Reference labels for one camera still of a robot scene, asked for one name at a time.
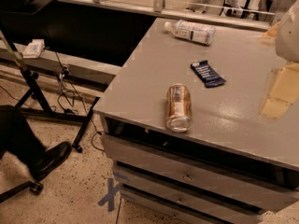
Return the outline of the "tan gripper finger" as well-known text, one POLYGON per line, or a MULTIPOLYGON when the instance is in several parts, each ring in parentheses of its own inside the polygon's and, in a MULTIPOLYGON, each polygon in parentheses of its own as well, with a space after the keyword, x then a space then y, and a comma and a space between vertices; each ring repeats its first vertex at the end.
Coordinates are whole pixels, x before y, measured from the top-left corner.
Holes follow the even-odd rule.
POLYGON ((286 63, 278 70, 268 93, 262 114, 270 119, 280 118, 299 98, 299 63, 286 63))

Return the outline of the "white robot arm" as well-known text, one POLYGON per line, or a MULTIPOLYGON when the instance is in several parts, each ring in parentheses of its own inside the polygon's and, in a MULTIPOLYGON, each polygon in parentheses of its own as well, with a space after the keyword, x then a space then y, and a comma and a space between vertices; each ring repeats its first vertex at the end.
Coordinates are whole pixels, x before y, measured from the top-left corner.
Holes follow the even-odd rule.
POLYGON ((266 33, 276 39, 276 54, 287 63, 278 70, 261 113, 270 119, 281 117, 299 98, 299 0, 266 33))

